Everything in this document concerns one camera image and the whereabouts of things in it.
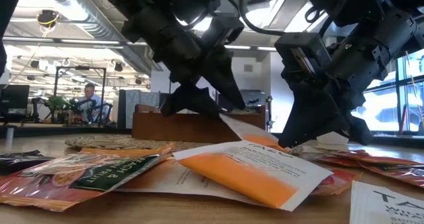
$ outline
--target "man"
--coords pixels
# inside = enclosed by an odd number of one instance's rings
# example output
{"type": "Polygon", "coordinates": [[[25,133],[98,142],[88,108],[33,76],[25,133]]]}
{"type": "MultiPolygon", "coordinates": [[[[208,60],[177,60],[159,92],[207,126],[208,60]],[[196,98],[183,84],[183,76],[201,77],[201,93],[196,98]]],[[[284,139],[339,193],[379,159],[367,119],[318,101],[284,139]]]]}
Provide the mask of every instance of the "man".
{"type": "MultiPolygon", "coordinates": [[[[90,123],[92,121],[95,121],[100,114],[100,108],[97,108],[97,109],[93,110],[93,113],[92,113],[93,119],[90,120],[88,118],[87,110],[93,109],[92,106],[100,107],[100,105],[101,105],[101,97],[94,94],[94,91],[95,91],[95,86],[93,84],[87,84],[87,85],[85,85],[85,88],[84,88],[85,97],[80,97],[78,99],[78,101],[85,101],[85,100],[88,100],[88,99],[91,100],[91,101],[87,101],[87,102],[85,102],[85,103],[83,103],[79,106],[79,110],[82,111],[82,119],[83,119],[84,122],[90,123]]],[[[106,118],[105,116],[107,114],[107,111],[105,111],[105,108],[106,107],[103,107],[103,114],[101,116],[102,119],[106,118]]]]}

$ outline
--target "computer monitor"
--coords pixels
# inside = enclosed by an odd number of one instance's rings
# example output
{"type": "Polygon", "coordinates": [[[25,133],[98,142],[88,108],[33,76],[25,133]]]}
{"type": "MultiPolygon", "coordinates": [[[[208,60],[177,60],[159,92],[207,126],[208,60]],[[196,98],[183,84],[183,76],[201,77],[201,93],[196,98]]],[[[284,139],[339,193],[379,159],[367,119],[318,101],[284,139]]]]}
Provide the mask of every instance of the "computer monitor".
{"type": "Polygon", "coordinates": [[[0,112],[6,115],[26,115],[29,85],[0,86],[0,112]]]}

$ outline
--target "exposed duct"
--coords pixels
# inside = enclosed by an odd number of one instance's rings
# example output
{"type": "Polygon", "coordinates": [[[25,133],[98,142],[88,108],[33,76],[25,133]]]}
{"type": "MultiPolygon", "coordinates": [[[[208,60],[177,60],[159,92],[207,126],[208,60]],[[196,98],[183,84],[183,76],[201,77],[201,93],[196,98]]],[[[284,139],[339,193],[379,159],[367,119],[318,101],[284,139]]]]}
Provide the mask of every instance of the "exposed duct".
{"type": "MultiPolygon", "coordinates": [[[[83,18],[87,24],[77,25],[85,30],[93,38],[98,40],[126,40],[125,37],[111,24],[106,16],[91,0],[55,0],[65,9],[71,12],[69,15],[64,15],[71,20],[79,20],[83,18]]],[[[136,72],[150,75],[152,67],[154,70],[162,70],[154,62],[148,62],[142,54],[137,54],[134,48],[125,46],[123,49],[114,50],[120,54],[136,72]]]]}

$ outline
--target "woven placemat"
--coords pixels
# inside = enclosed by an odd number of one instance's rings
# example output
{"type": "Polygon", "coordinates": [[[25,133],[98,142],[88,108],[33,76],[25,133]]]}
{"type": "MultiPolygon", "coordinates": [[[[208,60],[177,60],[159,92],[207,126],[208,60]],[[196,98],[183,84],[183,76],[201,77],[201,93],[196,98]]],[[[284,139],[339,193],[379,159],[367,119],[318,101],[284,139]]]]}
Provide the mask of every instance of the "woven placemat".
{"type": "Polygon", "coordinates": [[[70,147],[100,148],[109,150],[159,148],[171,142],[176,144],[176,147],[173,150],[174,152],[211,144],[182,141],[138,140],[131,138],[131,135],[93,135],[65,140],[65,144],[70,147]]]}

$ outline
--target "desk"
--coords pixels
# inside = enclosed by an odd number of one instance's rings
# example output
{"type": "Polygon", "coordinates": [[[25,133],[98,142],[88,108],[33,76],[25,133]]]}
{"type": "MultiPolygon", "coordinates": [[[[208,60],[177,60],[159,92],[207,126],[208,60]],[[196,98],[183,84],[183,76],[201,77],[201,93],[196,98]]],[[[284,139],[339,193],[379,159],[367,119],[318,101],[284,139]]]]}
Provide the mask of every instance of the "desk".
{"type": "MultiPolygon", "coordinates": [[[[47,156],[77,152],[66,148],[64,141],[82,135],[17,138],[10,152],[39,149],[47,156]]],[[[330,148],[365,149],[372,154],[390,155],[424,162],[424,150],[384,146],[330,146],[330,148]]],[[[0,152],[5,141],[0,140],[0,152]]],[[[387,187],[403,195],[424,200],[424,190],[397,180],[365,171],[361,182],[387,187]]],[[[290,223],[347,224],[350,215],[350,190],[339,196],[309,197],[293,213],[256,207],[237,201],[207,196],[171,194],[133,194],[111,192],[83,202],[63,212],[54,213],[35,207],[0,205],[1,224],[83,224],[83,223],[290,223]]]]}

